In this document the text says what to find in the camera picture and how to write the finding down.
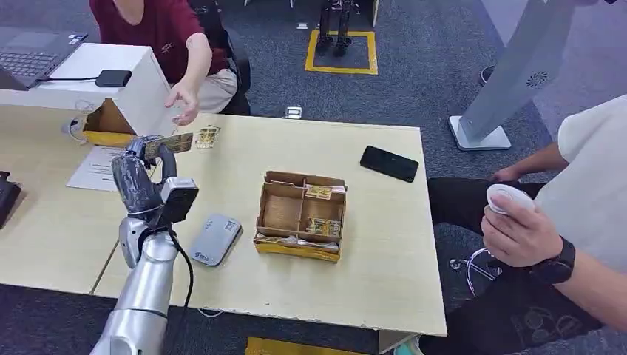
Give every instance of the black pants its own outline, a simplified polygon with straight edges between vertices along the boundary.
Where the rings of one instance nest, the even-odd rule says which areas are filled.
[[[507,184],[531,197],[543,186]],[[489,185],[485,180],[429,179],[433,224],[455,224],[482,234]],[[601,326],[552,285],[539,283],[524,269],[504,268],[483,294],[447,314],[448,337],[422,337],[420,348],[425,355],[510,354]]]

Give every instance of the cardboard organizer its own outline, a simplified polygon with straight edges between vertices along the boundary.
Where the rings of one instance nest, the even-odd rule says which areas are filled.
[[[307,196],[308,186],[335,186],[328,199]],[[266,172],[261,190],[260,214],[257,218],[255,247],[261,253],[289,254],[336,263],[342,250],[342,232],[348,187],[340,179],[288,172]],[[309,218],[338,220],[339,235],[316,234],[307,231]],[[277,242],[262,241],[278,237]],[[296,243],[284,243],[280,238],[296,237],[308,242],[335,242],[337,250]]]

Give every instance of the silver robotic arm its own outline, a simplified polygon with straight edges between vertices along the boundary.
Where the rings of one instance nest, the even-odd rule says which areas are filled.
[[[106,321],[92,355],[158,355],[166,333],[172,272],[179,246],[172,224],[185,219],[198,188],[192,179],[177,177],[176,160],[161,145],[162,181],[150,181],[145,144],[134,139],[124,155],[113,160],[113,176],[128,217],[119,228],[119,245],[131,273]]]

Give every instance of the wristwatch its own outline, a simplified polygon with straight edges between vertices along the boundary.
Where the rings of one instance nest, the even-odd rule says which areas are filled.
[[[560,236],[563,241],[562,252],[551,259],[546,259],[531,267],[531,275],[542,283],[564,283],[572,276],[575,267],[575,246]]]

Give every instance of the hand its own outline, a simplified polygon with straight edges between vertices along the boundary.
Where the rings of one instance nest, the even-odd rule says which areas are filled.
[[[194,85],[181,80],[172,87],[165,102],[166,107],[172,107],[176,100],[183,100],[185,109],[182,115],[175,117],[172,121],[179,126],[190,124],[198,116],[198,90],[194,88]]]
[[[563,241],[553,223],[540,211],[526,209],[505,197],[492,202],[509,216],[494,213],[486,206],[481,230],[484,244],[492,256],[509,266],[532,266],[562,252]]]
[[[500,183],[502,181],[517,181],[523,176],[518,170],[512,165],[507,168],[503,168],[490,177],[490,181]]]

